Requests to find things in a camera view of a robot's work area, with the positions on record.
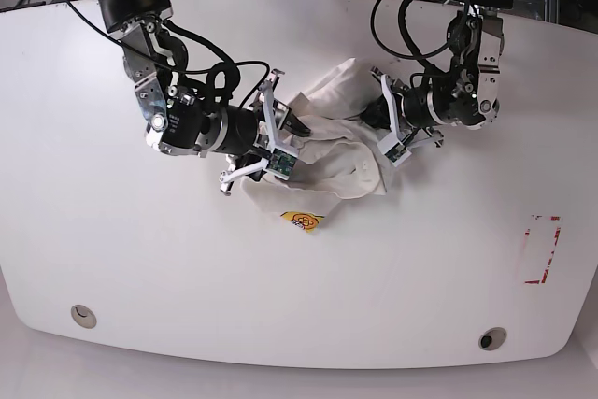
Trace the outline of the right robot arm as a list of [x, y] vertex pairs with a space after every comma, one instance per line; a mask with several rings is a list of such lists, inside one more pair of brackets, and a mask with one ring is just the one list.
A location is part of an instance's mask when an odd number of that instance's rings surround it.
[[149, 146], [170, 156], [225, 155], [224, 194], [242, 178], [290, 179], [299, 151], [282, 133], [307, 137], [310, 130], [275, 97], [281, 71], [236, 61], [174, 24], [170, 0], [97, 1], [99, 34], [123, 51]]

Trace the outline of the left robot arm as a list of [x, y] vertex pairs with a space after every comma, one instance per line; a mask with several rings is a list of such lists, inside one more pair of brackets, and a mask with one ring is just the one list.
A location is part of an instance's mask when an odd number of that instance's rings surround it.
[[407, 28], [406, 13], [415, 0], [402, 0], [397, 25], [407, 52], [384, 46], [391, 56], [415, 61], [421, 66], [407, 84], [377, 69], [372, 75], [381, 86], [381, 96], [362, 113], [370, 127], [386, 131], [378, 150], [393, 166], [403, 164], [416, 147], [441, 147], [442, 126], [479, 129], [496, 120], [499, 113], [499, 62], [504, 50], [501, 9], [511, 9], [514, 0], [449, 0], [461, 9], [448, 24], [446, 41], [423, 52]]

